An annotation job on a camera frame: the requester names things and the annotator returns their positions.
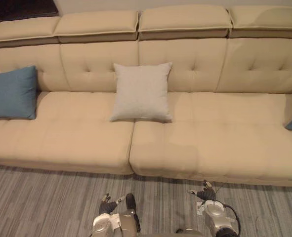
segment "striped carpet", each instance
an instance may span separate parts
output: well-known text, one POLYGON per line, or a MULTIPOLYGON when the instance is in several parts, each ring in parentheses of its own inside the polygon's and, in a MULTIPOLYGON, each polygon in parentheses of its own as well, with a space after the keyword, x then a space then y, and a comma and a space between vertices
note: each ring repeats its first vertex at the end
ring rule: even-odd
MULTIPOLYGON (((213 184, 238 212, 242 237, 292 237, 292 188, 213 184)), ((210 237, 187 189, 201 182, 0 166, 0 237, 87 237, 106 192, 135 195, 144 234, 191 227, 210 237)))

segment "cable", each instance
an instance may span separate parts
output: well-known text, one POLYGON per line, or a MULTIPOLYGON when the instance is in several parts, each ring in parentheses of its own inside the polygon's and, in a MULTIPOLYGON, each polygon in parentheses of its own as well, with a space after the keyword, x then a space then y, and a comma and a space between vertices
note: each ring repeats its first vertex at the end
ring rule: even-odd
POLYGON ((238 237, 239 237, 239 236, 240 236, 240 232, 241 232, 241 224, 240 224, 240 220, 239 220, 239 217, 238 217, 238 215, 237 215, 235 209, 234 209, 232 206, 227 205, 227 204, 223 204, 223 206, 224 206, 225 208, 229 208, 229 209, 231 209, 231 210, 234 212, 234 214, 235 214, 235 216, 236 216, 237 223, 238 223, 238 237))

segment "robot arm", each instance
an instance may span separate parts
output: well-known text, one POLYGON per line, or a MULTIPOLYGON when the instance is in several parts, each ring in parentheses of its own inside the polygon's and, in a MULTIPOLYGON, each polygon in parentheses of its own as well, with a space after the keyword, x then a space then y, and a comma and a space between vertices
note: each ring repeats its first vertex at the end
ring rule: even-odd
POLYGON ((213 237, 240 236, 241 226, 236 211, 231 206, 216 200, 216 193, 208 181, 204 180, 203 191, 196 192, 194 190, 189 190, 188 192, 196 195, 204 201, 200 210, 204 215, 205 223, 209 227, 210 233, 213 237), (231 225, 231 218, 226 217, 225 208, 230 208, 235 213, 238 222, 238 234, 231 225))

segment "back cushion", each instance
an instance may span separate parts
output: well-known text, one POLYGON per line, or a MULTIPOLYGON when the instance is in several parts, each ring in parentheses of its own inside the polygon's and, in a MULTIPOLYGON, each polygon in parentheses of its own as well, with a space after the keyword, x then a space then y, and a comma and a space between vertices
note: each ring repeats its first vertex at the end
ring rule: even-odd
POLYGON ((226 52, 226 39, 176 39, 139 42, 139 64, 172 62, 168 91, 215 91, 226 52))
POLYGON ((47 44, 0 48, 0 70, 8 72, 35 65, 40 90, 68 91, 69 85, 63 72, 59 47, 58 44, 47 44))
POLYGON ((229 39, 217 92, 292 93, 292 39, 229 39))
POLYGON ((138 66, 135 41, 62 44, 61 58, 71 91, 116 92, 114 63, 138 66))

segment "seat cushion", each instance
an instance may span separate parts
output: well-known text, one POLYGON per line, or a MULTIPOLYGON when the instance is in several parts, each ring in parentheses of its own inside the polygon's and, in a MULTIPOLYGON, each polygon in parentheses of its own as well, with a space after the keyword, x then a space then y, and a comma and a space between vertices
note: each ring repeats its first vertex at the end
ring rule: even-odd
POLYGON ((115 93, 42 92, 35 120, 0 119, 0 164, 131 174, 133 121, 108 121, 115 93))
POLYGON ((292 94, 169 93, 172 123, 137 121, 140 175, 292 186, 292 94))

